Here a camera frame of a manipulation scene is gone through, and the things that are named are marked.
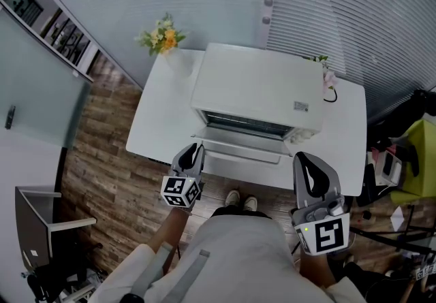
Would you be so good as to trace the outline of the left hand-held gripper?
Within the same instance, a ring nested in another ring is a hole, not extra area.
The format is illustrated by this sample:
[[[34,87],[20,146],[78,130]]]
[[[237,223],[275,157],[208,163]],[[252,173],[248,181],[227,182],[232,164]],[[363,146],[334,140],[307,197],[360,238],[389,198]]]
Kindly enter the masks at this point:
[[[204,146],[196,143],[189,144],[176,154],[172,160],[172,171],[163,177],[161,184],[161,196],[167,205],[192,209],[195,202],[201,199],[204,158]]]

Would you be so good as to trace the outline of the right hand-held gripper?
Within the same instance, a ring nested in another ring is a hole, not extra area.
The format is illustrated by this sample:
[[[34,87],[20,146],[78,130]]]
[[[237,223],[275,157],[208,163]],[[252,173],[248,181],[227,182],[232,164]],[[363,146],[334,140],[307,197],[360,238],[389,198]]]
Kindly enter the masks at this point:
[[[337,172],[319,157],[298,152],[293,159],[297,209],[292,225],[305,254],[323,255],[344,249],[349,241],[349,214],[344,209]],[[335,197],[324,201],[328,193]]]

